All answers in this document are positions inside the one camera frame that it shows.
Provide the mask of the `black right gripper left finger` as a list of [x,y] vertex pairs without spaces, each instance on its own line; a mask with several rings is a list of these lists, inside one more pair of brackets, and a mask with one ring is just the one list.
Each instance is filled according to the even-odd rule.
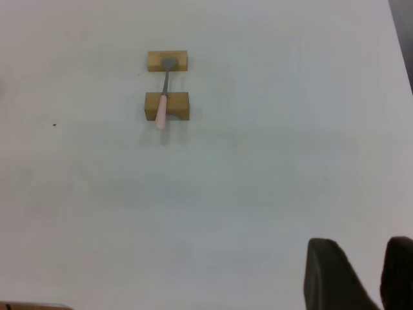
[[307,310],[377,309],[345,252],[333,240],[312,238],[304,277]]

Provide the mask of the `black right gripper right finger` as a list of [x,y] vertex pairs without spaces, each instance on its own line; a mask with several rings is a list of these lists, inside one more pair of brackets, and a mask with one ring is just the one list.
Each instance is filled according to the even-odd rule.
[[412,309],[412,239],[395,236],[388,241],[380,295],[384,309]]

